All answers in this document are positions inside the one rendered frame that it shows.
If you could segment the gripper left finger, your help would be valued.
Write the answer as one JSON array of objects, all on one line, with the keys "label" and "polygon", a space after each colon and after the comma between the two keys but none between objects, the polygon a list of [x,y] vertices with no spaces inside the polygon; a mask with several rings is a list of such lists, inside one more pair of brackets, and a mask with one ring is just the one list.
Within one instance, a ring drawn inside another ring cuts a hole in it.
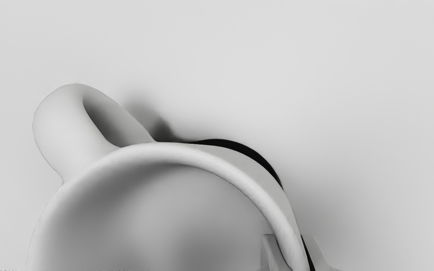
[{"label": "gripper left finger", "polygon": [[265,234],[261,238],[260,265],[257,271],[292,271],[273,234]]}]

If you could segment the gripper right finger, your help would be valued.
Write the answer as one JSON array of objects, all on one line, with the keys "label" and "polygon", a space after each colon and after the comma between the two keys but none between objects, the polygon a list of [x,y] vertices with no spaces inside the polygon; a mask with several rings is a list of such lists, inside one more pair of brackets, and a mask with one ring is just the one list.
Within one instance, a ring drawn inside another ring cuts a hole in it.
[{"label": "gripper right finger", "polygon": [[309,265],[313,266],[313,271],[342,271],[329,265],[327,259],[324,256],[324,252],[321,249],[317,238],[311,234],[302,234],[303,244],[306,247],[308,254]]}]

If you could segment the white ceramic mug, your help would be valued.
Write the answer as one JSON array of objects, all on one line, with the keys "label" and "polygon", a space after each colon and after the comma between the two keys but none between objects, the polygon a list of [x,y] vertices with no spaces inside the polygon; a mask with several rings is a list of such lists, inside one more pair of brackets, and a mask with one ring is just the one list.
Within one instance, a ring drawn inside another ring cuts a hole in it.
[{"label": "white ceramic mug", "polygon": [[35,226],[27,271],[257,271],[265,234],[292,271],[311,271],[290,202],[261,156],[220,140],[158,142],[83,84],[52,91],[32,129],[63,183]]}]

